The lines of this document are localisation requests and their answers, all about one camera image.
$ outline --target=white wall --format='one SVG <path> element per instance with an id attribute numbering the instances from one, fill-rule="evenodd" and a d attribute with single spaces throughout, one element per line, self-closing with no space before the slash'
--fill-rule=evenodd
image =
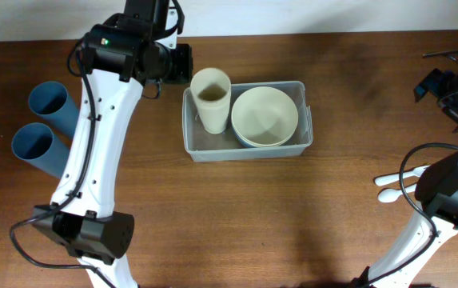
<path id="1" fill-rule="evenodd" d="M 179 0 L 184 36 L 458 29 L 458 0 Z M 79 38 L 125 0 L 0 0 L 0 41 Z"/>

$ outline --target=plastic container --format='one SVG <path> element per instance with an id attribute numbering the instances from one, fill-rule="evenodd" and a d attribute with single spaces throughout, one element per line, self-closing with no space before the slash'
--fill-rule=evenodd
<path id="1" fill-rule="evenodd" d="M 195 162 L 244 160 L 298 156 L 313 142 L 312 115 L 310 106 L 305 105 L 305 86 L 298 81 L 265 82 L 232 85 L 230 106 L 243 92 L 260 86 L 276 88 L 286 93 L 298 109 L 298 126 L 294 135 L 282 146 L 246 148 L 238 140 L 232 128 L 221 134 L 210 134 L 204 129 L 193 97 L 188 89 L 182 102 L 182 133 L 186 151 Z"/>

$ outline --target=beige cup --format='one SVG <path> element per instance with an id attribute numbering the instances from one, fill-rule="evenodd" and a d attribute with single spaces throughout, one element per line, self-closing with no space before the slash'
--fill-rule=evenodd
<path id="1" fill-rule="evenodd" d="M 191 94 L 204 129 L 219 134 L 227 127 L 230 111 L 230 78 L 222 70 L 206 68 L 191 80 Z"/>

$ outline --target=blue cup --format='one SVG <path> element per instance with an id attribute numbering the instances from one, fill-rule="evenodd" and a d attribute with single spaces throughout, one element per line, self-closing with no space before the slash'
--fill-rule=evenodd
<path id="1" fill-rule="evenodd" d="M 43 82 L 35 87 L 28 98 L 28 105 L 33 113 L 49 121 L 69 139 L 74 137 L 79 110 L 60 82 Z"/>
<path id="2" fill-rule="evenodd" d="M 56 178 L 61 178 L 69 158 L 69 149 L 51 128 L 31 123 L 15 134 L 12 151 L 19 159 Z"/>

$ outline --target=wood grain surface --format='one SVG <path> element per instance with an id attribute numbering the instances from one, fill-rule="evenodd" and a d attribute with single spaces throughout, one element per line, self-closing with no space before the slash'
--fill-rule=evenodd
<path id="1" fill-rule="evenodd" d="M 458 31 L 183 38 L 195 71 L 215 66 L 233 83 L 298 80 L 306 86 L 314 143 L 300 157 L 195 163 L 181 131 L 182 92 L 165 86 L 134 112 L 118 167 L 116 210 L 134 215 L 128 251 L 143 286 L 279 287 L 350 281 L 378 260 L 409 220 L 404 199 L 379 203 L 372 179 L 397 172 L 424 142 L 458 144 L 456 127 L 413 87 L 433 68 L 458 70 L 427 51 L 458 49 Z M 0 287 L 90 287 L 86 272 L 43 270 L 15 251 L 9 227 L 47 203 L 58 180 L 16 159 L 15 131 L 41 122 L 27 105 L 37 84 L 81 83 L 65 62 L 72 41 L 0 42 Z M 430 150 L 411 165 L 432 163 Z M 33 228 L 18 232 L 45 262 L 75 263 Z M 458 287 L 458 236 L 416 282 Z"/>

